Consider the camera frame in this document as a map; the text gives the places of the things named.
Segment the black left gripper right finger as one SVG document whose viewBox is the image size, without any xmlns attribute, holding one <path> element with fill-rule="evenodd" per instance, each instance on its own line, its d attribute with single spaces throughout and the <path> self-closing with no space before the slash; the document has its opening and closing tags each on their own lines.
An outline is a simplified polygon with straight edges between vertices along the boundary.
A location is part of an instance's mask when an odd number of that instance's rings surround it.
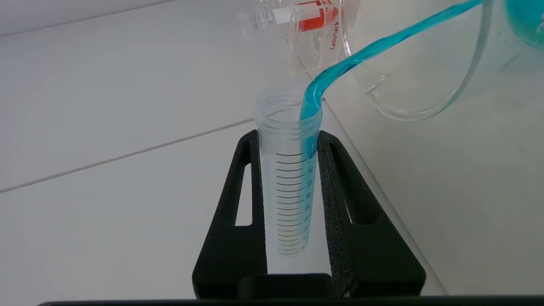
<svg viewBox="0 0 544 306">
<path fill-rule="evenodd" d="M 427 275 L 342 142 L 319 132 L 318 165 L 332 282 L 340 298 L 419 296 Z"/>
</svg>

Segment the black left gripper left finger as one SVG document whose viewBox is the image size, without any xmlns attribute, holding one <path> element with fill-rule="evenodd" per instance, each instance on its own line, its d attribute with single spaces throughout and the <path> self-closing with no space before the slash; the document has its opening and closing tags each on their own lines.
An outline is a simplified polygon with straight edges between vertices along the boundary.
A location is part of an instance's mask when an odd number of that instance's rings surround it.
<svg viewBox="0 0 544 306">
<path fill-rule="evenodd" d="M 251 169 L 251 224 L 235 224 L 245 167 Z M 239 142 L 193 269 L 197 298 L 333 298 L 323 273 L 269 274 L 258 132 Z"/>
</svg>

